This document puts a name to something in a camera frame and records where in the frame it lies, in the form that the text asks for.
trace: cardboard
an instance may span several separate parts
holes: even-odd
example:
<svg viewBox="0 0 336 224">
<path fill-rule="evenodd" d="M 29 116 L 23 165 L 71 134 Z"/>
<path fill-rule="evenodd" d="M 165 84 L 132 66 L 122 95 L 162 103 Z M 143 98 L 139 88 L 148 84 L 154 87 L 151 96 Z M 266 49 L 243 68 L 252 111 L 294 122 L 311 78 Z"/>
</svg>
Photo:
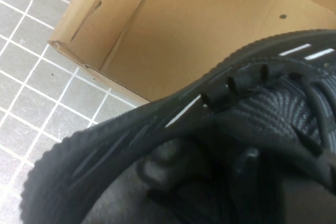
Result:
<svg viewBox="0 0 336 224">
<path fill-rule="evenodd" d="M 336 28 L 335 1 L 73 0 L 50 44 L 102 81 L 153 101 L 256 39 Z"/>
</svg>

